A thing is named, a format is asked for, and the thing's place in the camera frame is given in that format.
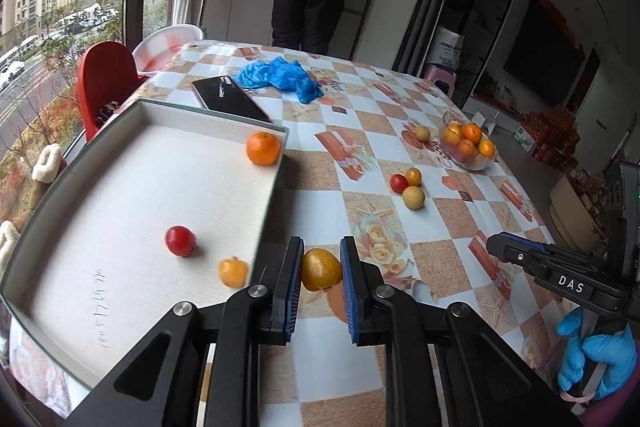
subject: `red chair back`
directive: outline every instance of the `red chair back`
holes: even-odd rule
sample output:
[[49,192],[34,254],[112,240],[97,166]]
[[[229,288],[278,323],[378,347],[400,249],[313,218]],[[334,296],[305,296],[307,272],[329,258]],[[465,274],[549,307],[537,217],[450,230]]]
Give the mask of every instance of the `red chair back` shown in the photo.
[[100,110],[110,102],[122,104],[142,81],[133,55],[119,42],[98,42],[84,53],[78,66],[78,100],[87,141],[98,132]]

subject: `gloved hand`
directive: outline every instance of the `gloved hand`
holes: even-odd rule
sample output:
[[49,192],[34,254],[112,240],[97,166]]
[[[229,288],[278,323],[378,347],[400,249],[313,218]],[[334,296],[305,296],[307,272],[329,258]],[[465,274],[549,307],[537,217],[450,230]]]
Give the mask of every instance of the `gloved hand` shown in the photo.
[[562,366],[558,373],[558,385],[564,391],[582,379],[586,355],[595,362],[607,363],[607,370],[600,382],[594,400],[603,399],[619,390],[636,367],[638,354],[631,328],[626,325],[622,335],[592,335],[580,340],[582,309],[577,308],[560,321],[556,331],[558,335],[569,336]]

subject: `red ball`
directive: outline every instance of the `red ball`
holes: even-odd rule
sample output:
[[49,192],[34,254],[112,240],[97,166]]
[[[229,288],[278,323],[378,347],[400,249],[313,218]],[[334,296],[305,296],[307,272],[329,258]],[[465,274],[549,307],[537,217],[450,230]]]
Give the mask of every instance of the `red ball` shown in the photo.
[[402,174],[394,174],[389,180],[389,186],[396,194],[402,194],[402,191],[409,186],[409,182]]
[[196,236],[187,227],[171,227],[164,234],[169,251],[180,257],[188,257],[196,249]]

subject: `black pants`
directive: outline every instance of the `black pants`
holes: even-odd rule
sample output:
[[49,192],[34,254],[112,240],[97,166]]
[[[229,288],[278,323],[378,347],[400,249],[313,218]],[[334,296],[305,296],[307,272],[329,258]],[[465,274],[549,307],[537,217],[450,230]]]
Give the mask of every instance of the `black pants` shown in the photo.
[[326,55],[344,0],[273,0],[273,45]]

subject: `television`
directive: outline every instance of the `television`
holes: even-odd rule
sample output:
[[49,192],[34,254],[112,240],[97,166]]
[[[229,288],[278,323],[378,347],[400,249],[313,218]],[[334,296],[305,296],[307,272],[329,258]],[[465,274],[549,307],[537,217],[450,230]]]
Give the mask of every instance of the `television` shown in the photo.
[[503,69],[552,107],[564,102],[584,60],[538,0],[531,0]]

